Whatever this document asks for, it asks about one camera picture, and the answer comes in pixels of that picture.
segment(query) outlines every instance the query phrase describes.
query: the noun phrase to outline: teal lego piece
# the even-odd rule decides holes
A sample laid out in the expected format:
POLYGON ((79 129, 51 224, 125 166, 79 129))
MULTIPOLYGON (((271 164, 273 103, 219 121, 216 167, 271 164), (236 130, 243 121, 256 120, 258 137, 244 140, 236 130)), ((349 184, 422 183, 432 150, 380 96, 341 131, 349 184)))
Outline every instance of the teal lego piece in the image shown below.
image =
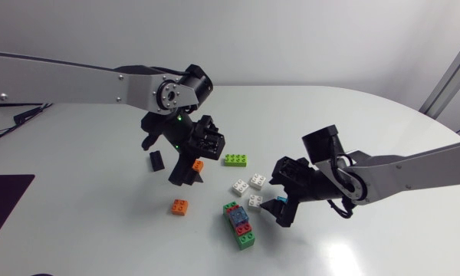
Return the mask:
POLYGON ((276 199, 279 200, 279 201, 282 201, 282 202, 284 202, 284 203, 288 202, 288 199, 287 199, 287 198, 284 198, 284 197, 282 197, 282 196, 278 196, 276 199))
POLYGON ((245 154, 225 155, 225 166, 247 166, 247 156, 245 154))

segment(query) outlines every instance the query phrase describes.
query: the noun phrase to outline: red lego brick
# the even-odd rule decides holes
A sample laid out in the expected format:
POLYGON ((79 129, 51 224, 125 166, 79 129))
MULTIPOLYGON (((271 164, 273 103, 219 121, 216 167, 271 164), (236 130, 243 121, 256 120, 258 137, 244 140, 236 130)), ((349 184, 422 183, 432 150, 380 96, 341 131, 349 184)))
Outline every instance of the red lego brick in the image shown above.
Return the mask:
POLYGON ((235 205, 235 206, 233 206, 233 207, 228 208, 228 209, 227 209, 227 214, 230 213, 231 211, 237 209, 238 207, 240 207, 240 206, 237 204, 237 205, 235 205))
POLYGON ((241 236, 243 234, 249 233, 252 231, 252 227, 248 222, 246 222, 244 225, 238 226, 235 231, 237 232, 237 236, 241 236))

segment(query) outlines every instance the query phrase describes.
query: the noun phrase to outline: screw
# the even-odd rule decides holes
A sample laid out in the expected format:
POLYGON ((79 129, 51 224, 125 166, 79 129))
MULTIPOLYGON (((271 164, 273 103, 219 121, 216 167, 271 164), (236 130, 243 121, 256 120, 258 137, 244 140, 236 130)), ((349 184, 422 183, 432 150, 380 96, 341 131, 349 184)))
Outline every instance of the screw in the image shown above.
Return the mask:
POLYGON ((0 94, 0 100, 3 101, 3 100, 7 100, 7 99, 8 99, 8 95, 7 95, 7 94, 5 94, 5 93, 0 94))

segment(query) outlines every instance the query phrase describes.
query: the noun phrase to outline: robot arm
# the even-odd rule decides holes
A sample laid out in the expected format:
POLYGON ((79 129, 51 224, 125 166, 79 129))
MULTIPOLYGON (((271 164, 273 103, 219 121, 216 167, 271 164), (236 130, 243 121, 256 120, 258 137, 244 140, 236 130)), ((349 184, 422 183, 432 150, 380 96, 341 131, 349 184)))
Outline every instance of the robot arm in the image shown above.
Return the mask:
POLYGON ((327 200, 348 219, 356 205, 366 205, 398 192, 460 184, 460 143, 412 156, 369 156, 360 151, 346 154, 335 126, 302 138, 305 158, 278 160, 270 184, 282 184, 286 202, 272 199, 261 204, 283 227, 290 227, 300 202, 327 200), (331 199, 342 198, 343 209, 331 199))
POLYGON ((147 110, 142 129, 148 150, 162 134, 179 152, 169 181, 202 182, 192 164, 199 157, 218 159, 225 138, 210 116, 194 123, 197 110, 213 90, 196 65, 178 72, 140 65, 116 69, 0 53, 0 102, 128 104, 147 110))

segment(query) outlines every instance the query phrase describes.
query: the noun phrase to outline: stacked lego bricks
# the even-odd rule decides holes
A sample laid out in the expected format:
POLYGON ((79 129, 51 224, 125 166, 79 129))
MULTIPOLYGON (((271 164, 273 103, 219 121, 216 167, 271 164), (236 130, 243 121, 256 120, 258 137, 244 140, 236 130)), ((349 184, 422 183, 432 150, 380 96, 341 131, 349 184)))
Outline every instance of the stacked lego bricks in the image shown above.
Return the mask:
POLYGON ((255 236, 252 233, 251 225, 248 223, 248 215, 237 202, 224 205, 223 216, 228 222, 240 250, 254 244, 255 236))

